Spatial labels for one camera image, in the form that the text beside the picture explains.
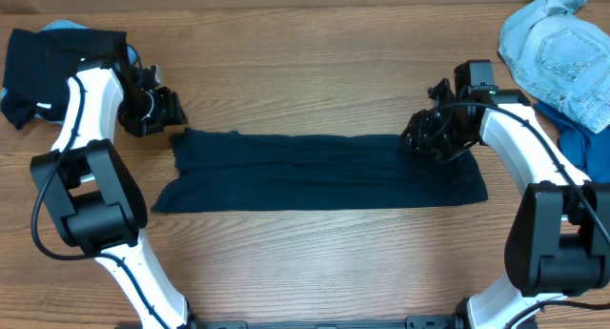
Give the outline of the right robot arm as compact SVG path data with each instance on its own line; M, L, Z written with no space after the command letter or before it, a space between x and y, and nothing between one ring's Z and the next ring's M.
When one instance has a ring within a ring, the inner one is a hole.
M476 144L499 156L521 195L504 248L504 274L452 315L410 316L408 328L535 328L549 306L609 282L609 186L592 181L552 143L520 90L502 90L488 60L468 60L429 88L435 106L400 138L449 162Z

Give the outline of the dark blue garment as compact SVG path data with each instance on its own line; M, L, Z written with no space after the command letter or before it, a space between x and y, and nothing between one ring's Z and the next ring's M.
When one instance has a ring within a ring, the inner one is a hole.
M559 131L559 149L592 181L609 182L609 129L594 134L549 105L538 102L535 108Z

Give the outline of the folded light blue jeans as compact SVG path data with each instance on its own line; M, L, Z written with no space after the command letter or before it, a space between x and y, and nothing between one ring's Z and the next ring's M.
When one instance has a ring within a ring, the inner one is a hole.
M78 24L73 23L73 22L68 21L68 20L57 20L57 21L54 21L54 22L48 24L41 31L51 31L51 30L59 30L59 29L93 30L93 29L89 29L87 27L84 27L82 25L78 25ZM123 88L123 90L125 92L124 83L130 79L132 64L134 63L134 57L129 52L127 40L126 40L126 55L124 57L117 56L117 57L115 57L113 59L109 59L109 58L96 58L96 59L85 59L85 60L93 60L93 61L101 60L102 61L102 65L104 67L112 68L114 70L114 72L116 73L116 75L117 75L117 77L118 77L118 79L119 79L119 81L121 83L121 86L122 86L122 88Z

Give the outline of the folded black shirt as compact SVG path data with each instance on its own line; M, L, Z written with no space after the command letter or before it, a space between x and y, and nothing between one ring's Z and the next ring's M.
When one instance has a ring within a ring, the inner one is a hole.
M6 99L28 107L66 105L70 99L68 79L77 73L81 60L124 57L126 40L124 31L15 29L6 56Z

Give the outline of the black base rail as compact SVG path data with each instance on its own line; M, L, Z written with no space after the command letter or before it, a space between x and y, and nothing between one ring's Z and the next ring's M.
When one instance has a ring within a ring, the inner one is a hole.
M188 325L193 329L467 329L470 325L457 315L409 316L403 320L366 319L347 321L285 321L248 323L246 321L201 321Z

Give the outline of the black garment under stack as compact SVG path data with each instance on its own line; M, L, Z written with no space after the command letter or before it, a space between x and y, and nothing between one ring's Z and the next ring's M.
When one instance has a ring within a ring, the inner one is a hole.
M1 96L1 112L17 130L21 130L35 117L61 123L66 111L66 104L40 103L9 91L4 91Z

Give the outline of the crumpled light denim jeans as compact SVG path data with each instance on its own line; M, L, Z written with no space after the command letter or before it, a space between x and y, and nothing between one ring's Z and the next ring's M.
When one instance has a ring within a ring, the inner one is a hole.
M609 35L575 13L588 0L535 0L501 27L498 52L537 100L598 134L609 126Z

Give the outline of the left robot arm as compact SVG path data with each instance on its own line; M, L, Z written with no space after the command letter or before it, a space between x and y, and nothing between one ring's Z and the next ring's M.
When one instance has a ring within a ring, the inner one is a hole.
M65 113L60 134L30 162L38 190L30 230L43 255L105 268L141 327L192 328L190 304L153 252L146 202L113 144L116 125L142 137L186 123L161 79L156 65L109 58L82 58L64 70L54 91Z

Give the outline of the black t-shirt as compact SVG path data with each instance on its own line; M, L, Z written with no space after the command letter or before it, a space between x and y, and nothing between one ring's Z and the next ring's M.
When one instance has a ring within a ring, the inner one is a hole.
M178 177L153 204L159 213L444 207L488 198L471 154L441 164L394 134L186 129L172 144Z

